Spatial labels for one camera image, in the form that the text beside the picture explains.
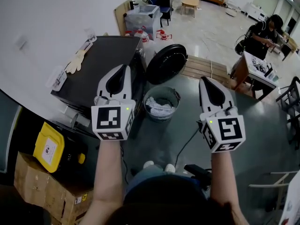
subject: yellow sticker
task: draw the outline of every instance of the yellow sticker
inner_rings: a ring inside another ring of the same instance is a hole
[[[82,202],[84,202],[86,200],[86,197],[88,196],[88,194],[86,193],[85,195],[82,196]]]

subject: white floor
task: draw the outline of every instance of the white floor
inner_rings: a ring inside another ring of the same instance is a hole
[[[195,18],[192,8],[186,8],[186,13],[183,11],[180,15],[181,0],[174,0],[173,8],[170,25],[162,21],[163,29],[172,34],[174,42],[184,45],[189,55],[224,64],[230,72],[239,58],[234,51],[236,40],[256,21],[243,13],[232,17],[225,13],[225,8],[205,1],[200,1]],[[274,52],[268,52],[266,57],[277,71],[280,87],[289,85],[294,76],[300,77],[300,57],[293,53],[284,62],[282,59],[282,54]],[[274,91],[272,97],[278,97],[278,91]]]

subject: white cabinet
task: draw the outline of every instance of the white cabinet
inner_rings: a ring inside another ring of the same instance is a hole
[[[247,17],[250,16],[258,21],[265,21],[267,19],[266,14],[259,7],[256,7],[252,3],[247,4],[246,9]]]

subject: glove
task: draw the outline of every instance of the glove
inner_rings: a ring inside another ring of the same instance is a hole
[[[77,71],[80,71],[81,69],[81,63],[83,62],[84,55],[87,51],[85,50],[79,50],[74,59],[67,65],[65,68],[66,73],[74,74]]]

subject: wooden pallet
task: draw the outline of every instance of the wooden pallet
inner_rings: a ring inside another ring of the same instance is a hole
[[[212,78],[227,88],[230,88],[230,76],[227,74],[225,65],[217,62],[211,62]],[[188,56],[186,67],[182,72],[183,75],[200,79],[202,76],[210,77],[210,60]]]

